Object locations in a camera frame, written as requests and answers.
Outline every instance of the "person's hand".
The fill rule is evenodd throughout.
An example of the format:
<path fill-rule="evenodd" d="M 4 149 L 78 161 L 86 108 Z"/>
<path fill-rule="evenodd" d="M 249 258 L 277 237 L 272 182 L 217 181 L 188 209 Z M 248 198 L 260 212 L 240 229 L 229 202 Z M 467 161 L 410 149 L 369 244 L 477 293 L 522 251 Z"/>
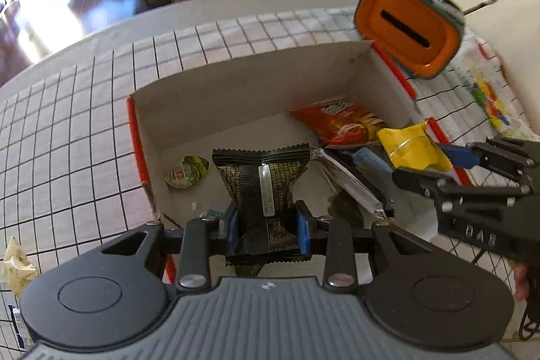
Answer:
<path fill-rule="evenodd" d="M 516 282 L 516 299 L 522 301 L 529 296 L 529 282 L 527 281 L 528 267 L 516 263 L 514 265 L 514 281 Z"/>

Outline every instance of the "small wrapper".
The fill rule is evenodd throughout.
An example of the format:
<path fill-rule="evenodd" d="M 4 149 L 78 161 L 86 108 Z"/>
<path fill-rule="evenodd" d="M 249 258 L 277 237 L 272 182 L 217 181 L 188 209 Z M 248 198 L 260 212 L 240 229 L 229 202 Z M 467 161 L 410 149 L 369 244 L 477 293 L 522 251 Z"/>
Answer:
<path fill-rule="evenodd" d="M 38 275 L 15 237 L 11 237 L 2 262 L 2 277 L 10 290 L 20 297 L 28 283 Z"/>
<path fill-rule="evenodd" d="M 188 188 L 206 176 L 209 166 L 200 156 L 184 156 L 177 166 L 165 173 L 165 182 L 175 188 Z"/>
<path fill-rule="evenodd" d="M 428 167 L 450 171 L 453 166 L 441 148 L 426 133 L 427 123 L 403 129 L 383 128 L 377 136 L 394 167 L 423 171 Z"/>
<path fill-rule="evenodd" d="M 296 249 L 294 182 L 306 169 L 308 144 L 271 151 L 214 150 L 212 160 L 237 206 L 250 255 Z"/>
<path fill-rule="evenodd" d="M 313 104 L 289 112 L 315 130 L 327 148 L 353 148 L 373 143 L 377 132 L 387 127 L 374 113 L 349 100 Z"/>

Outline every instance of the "orange chip bag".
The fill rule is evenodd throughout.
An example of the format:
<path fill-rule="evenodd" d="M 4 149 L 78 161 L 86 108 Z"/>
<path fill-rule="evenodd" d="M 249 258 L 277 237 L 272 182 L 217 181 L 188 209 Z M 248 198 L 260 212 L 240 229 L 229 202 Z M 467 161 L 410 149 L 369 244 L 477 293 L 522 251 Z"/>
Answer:
<path fill-rule="evenodd" d="M 315 130 L 330 148 L 378 142 L 377 132 L 387 127 L 375 114 L 348 100 L 313 104 L 289 112 Z"/>

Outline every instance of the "plastic bag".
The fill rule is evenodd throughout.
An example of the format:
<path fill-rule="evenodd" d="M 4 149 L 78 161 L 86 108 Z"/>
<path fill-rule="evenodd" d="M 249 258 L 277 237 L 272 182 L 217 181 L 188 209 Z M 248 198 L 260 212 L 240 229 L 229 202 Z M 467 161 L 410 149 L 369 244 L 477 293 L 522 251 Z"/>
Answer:
<path fill-rule="evenodd" d="M 28 283 L 38 275 L 15 237 L 11 237 L 2 262 L 2 278 L 10 290 L 20 297 Z"/>
<path fill-rule="evenodd" d="M 428 167 L 450 171 L 453 166 L 441 148 L 426 133 L 427 123 L 377 133 L 394 167 L 423 171 Z"/>
<path fill-rule="evenodd" d="M 290 113 L 315 130 L 328 148 L 353 148 L 378 142 L 377 132 L 387 127 L 374 113 L 348 100 L 314 104 Z"/>

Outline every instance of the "grid tablecloth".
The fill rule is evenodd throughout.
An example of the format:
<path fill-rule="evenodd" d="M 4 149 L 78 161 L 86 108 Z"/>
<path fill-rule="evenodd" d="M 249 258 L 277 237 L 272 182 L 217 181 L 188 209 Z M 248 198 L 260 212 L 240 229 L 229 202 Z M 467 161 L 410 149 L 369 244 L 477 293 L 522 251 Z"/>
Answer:
<path fill-rule="evenodd" d="M 125 104 L 136 88 L 232 57 L 360 40 L 353 14 L 354 7 L 285 11 L 178 29 L 65 66 L 1 103 L 0 256 L 14 236 L 44 272 L 152 218 Z M 409 81 L 422 115 L 439 120 L 451 140 L 493 134 L 452 71 Z M 508 184 L 483 170 L 471 176 L 479 185 Z M 446 237 L 435 243 L 468 260 L 476 254 Z M 485 254 L 479 265 L 513 289 L 503 258 Z M 0 355 L 8 360 L 22 352 L 8 309 L 17 300 L 6 284 L 0 287 Z"/>

